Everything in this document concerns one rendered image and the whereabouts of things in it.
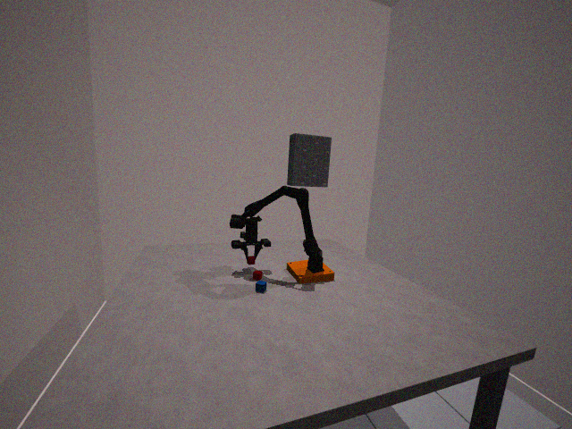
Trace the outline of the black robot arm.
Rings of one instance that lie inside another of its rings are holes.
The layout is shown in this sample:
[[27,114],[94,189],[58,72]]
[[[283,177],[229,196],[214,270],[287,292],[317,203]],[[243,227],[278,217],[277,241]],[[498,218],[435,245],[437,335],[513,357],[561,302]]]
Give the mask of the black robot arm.
[[[235,229],[243,229],[246,225],[247,231],[256,231],[257,222],[262,221],[262,219],[256,215],[261,209],[270,203],[274,202],[276,199],[288,196],[290,198],[295,198],[299,205],[302,221],[304,225],[304,231],[306,239],[303,241],[304,252],[309,256],[307,261],[307,269],[312,273],[319,273],[324,271],[323,269],[323,251],[318,247],[311,223],[309,208],[308,208],[308,190],[301,188],[292,188],[287,186],[282,186],[269,196],[258,200],[257,202],[251,203],[245,207],[243,215],[232,214],[230,220],[230,227]],[[247,218],[250,217],[250,218]]]

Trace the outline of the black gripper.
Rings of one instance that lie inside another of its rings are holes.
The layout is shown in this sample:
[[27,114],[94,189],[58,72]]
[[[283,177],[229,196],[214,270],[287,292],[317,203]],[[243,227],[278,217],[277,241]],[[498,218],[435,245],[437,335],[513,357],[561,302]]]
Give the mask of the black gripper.
[[[250,243],[250,244],[249,244]],[[269,239],[261,239],[261,241],[257,241],[257,230],[256,231],[247,231],[246,230],[246,242],[240,242],[240,240],[233,240],[231,242],[232,248],[241,248],[244,251],[246,259],[248,261],[248,248],[247,246],[255,245],[255,253],[254,258],[256,260],[257,255],[262,246],[271,247],[271,241]]]

